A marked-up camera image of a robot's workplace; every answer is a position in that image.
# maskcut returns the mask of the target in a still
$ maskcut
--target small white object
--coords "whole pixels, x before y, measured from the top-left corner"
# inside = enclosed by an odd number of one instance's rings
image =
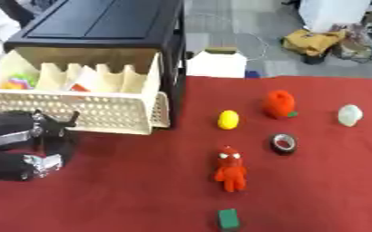
[[[345,105],[338,111],[338,121],[348,127],[353,127],[364,116],[357,105]]]
[[[211,54],[205,51],[188,61],[189,76],[244,78],[247,57],[240,53]]]

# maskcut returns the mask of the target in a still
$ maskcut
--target green cube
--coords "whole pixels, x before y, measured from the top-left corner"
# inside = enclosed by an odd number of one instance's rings
[[[219,220],[222,230],[231,231],[240,227],[237,210],[235,210],[235,208],[219,210]]]

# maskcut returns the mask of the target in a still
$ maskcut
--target cable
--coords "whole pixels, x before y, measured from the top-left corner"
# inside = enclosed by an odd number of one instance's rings
[[[258,61],[258,60],[261,60],[263,58],[266,57],[267,55],[267,52],[268,52],[268,48],[269,48],[269,44],[266,43],[261,37],[259,37],[257,34],[254,34],[254,33],[249,33],[249,32],[244,32],[241,27],[240,27],[240,22],[236,21],[236,25],[234,26],[233,22],[228,19],[228,18],[225,18],[225,17],[221,17],[221,16],[218,16],[218,15],[215,15],[215,14],[189,14],[187,15],[187,17],[191,17],[191,16],[207,16],[207,17],[213,17],[213,18],[216,18],[218,19],[219,21],[222,21],[222,22],[226,22],[230,25],[231,28],[235,28],[237,29],[238,33],[241,33],[241,34],[249,34],[253,37],[255,37],[259,43],[261,44],[262,46],[262,53],[256,57],[256,58],[249,58],[248,56],[246,56],[242,51],[239,51],[239,53],[241,53],[242,55],[244,55],[245,57],[247,57],[247,62],[255,62],[255,61]]]

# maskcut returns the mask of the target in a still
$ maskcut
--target white plastic basket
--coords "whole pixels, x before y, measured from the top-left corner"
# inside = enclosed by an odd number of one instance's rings
[[[93,55],[94,53],[103,53],[100,49],[96,50],[87,50],[86,52],[93,53]],[[145,59],[149,59],[149,65],[144,65],[147,67],[145,72],[147,77],[140,93],[0,89],[0,111],[34,111],[39,109],[60,121],[67,121],[73,111],[79,111],[81,116],[77,122],[78,126],[75,128],[78,131],[151,134],[152,127],[169,127],[168,99],[165,93],[159,92],[161,82],[159,54],[154,51],[139,52],[134,50],[118,53],[123,54],[122,58],[128,57],[132,61],[142,60],[145,63]],[[73,54],[71,58],[78,57],[78,53],[71,54]],[[48,62],[46,55],[43,53],[40,55],[43,57],[28,62],[19,52],[10,52],[0,61],[0,82],[14,73],[39,75],[40,63]],[[135,55],[142,55],[142,58],[133,59]],[[48,57],[49,62],[54,63],[57,56],[51,53]],[[82,61],[66,59],[63,64],[71,62],[81,63]]]

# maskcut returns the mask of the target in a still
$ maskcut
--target table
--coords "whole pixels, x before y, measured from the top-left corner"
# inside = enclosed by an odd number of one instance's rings
[[[299,116],[265,117],[271,90],[296,96]],[[365,118],[337,123],[357,104]],[[240,114],[219,130],[218,114]],[[298,151],[279,157],[267,138],[294,134]],[[216,149],[231,145],[249,169],[248,189],[230,194],[211,180]],[[217,210],[236,208],[241,231],[372,231],[372,80],[189,78],[177,130],[152,136],[83,133],[66,169],[45,179],[0,181],[0,231],[218,231]]]

